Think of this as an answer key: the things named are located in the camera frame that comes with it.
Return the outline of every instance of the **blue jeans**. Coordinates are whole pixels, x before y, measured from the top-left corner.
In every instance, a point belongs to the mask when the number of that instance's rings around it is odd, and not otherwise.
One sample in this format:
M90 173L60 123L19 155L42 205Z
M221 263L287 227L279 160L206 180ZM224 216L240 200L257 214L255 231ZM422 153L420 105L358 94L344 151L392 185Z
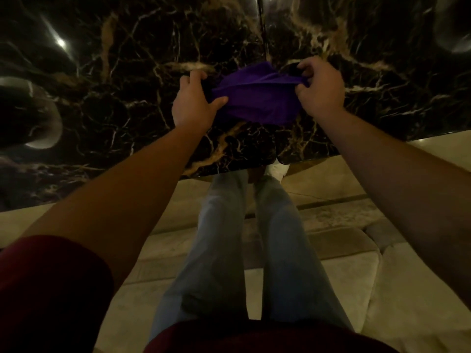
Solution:
M162 297L150 339L186 320L248 320L242 261L247 179L246 170L213 178L193 247ZM353 330L280 183L263 176L255 202L265 262L262 320L322 320Z

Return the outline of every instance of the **black marble surface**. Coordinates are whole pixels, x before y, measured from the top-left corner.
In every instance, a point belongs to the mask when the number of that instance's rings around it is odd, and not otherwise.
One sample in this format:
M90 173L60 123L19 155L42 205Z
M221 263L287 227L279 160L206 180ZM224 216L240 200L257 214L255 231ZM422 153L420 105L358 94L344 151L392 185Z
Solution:
M470 129L471 4L446 3L263 0L267 57L284 69L321 55L342 72L347 109L401 140ZM338 154L303 112L275 140L282 163Z
M471 128L468 0L2 0L0 79L43 87L63 121L46 150L0 151L0 211L57 201L173 127L179 78L320 54L347 108L401 140ZM209 130L183 178L328 157L306 114L291 126Z
M0 209L54 202L173 128L179 78L265 59L257 0L5 0L0 76L53 97L54 147L0 152ZM274 136L233 121L202 139L183 178L273 163Z

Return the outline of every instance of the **maroon t-shirt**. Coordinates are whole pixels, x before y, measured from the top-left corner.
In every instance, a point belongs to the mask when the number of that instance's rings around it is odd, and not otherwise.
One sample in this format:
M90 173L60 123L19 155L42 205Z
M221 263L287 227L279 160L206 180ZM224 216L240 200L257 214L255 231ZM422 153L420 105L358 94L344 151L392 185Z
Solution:
M91 352L113 296L108 266L64 238L21 238L0 253L0 352ZM321 322L178 323L146 353L378 352L396 350Z

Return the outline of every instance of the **purple fabric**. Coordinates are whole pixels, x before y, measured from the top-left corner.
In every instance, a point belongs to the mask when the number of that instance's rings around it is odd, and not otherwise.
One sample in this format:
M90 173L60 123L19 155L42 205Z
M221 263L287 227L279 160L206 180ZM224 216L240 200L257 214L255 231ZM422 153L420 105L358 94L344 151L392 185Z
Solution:
M294 91L299 83L305 83L305 78L280 74L269 62L240 69L224 77L212 90L212 99L229 97L218 111L217 120L239 118L275 125L293 122L301 110Z

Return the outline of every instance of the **red sleeve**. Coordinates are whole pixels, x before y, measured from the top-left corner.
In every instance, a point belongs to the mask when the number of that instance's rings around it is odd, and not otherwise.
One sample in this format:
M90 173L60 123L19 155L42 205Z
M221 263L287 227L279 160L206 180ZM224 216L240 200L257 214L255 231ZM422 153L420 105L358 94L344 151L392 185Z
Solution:
M113 296L96 254L39 235L0 253L0 352L91 352Z

